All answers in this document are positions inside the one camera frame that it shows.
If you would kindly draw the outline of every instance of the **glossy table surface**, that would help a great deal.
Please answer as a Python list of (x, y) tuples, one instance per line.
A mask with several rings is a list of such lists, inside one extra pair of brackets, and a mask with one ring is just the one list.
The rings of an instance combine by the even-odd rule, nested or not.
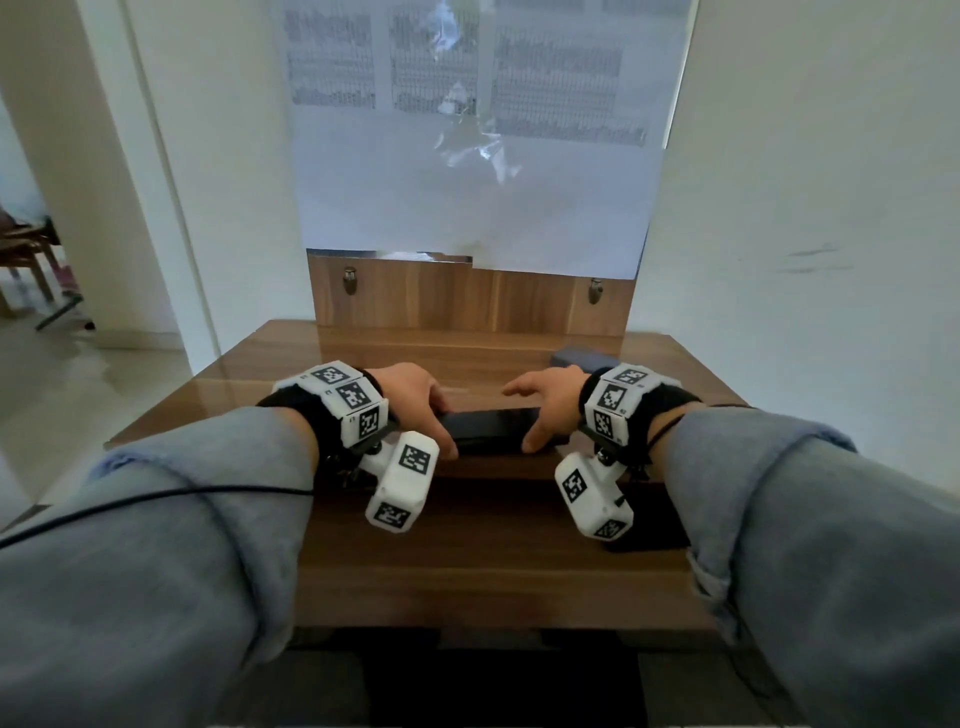
[[(255, 404), (274, 381), (333, 359), (363, 368), (417, 362), (457, 410), (536, 405), (505, 398), (500, 387), (548, 366), (550, 354), (569, 344), (674, 376), (708, 403), (742, 403), (662, 334), (621, 340), (271, 321), (108, 447)], [(589, 449), (589, 442), (577, 435), (570, 447)], [(553, 482), (560, 457), (442, 464), (423, 514), (402, 536), (366, 523), (369, 493), (319, 491), (300, 556), (297, 624), (709, 628), (681, 551), (613, 554), (579, 534)]]

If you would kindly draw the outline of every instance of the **denim sleeve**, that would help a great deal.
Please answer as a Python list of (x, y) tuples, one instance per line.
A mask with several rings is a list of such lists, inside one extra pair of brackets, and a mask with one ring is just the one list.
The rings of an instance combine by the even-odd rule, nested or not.
[[(5, 533), (188, 485), (313, 485), (272, 409), (248, 407), (113, 451), (68, 501)], [(201, 726), (292, 629), (311, 497), (168, 497), (0, 550), (0, 726)]]
[(960, 716), (960, 500), (823, 425), (691, 413), (666, 480), (730, 640), (749, 636), (813, 726)]

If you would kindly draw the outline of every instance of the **paper sheet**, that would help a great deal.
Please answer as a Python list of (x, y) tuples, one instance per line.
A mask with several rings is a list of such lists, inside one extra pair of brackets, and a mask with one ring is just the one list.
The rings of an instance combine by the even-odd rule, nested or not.
[[(632, 278), (689, 0), (449, 2), (275, 0), (304, 246)], [(483, 131), (499, 160), (446, 166)]]

